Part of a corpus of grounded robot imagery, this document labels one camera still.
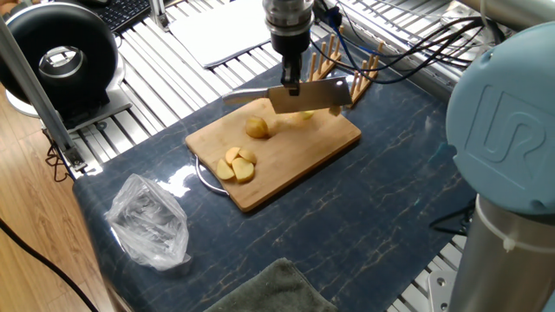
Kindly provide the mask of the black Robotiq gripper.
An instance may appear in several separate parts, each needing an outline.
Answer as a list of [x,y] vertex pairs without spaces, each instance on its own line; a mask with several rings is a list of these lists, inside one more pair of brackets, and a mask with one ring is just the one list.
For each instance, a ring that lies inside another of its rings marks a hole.
[[271,33],[271,45],[283,56],[281,83],[290,96],[299,96],[299,84],[303,73],[302,53],[310,45],[310,33],[304,32],[295,36],[280,36]]

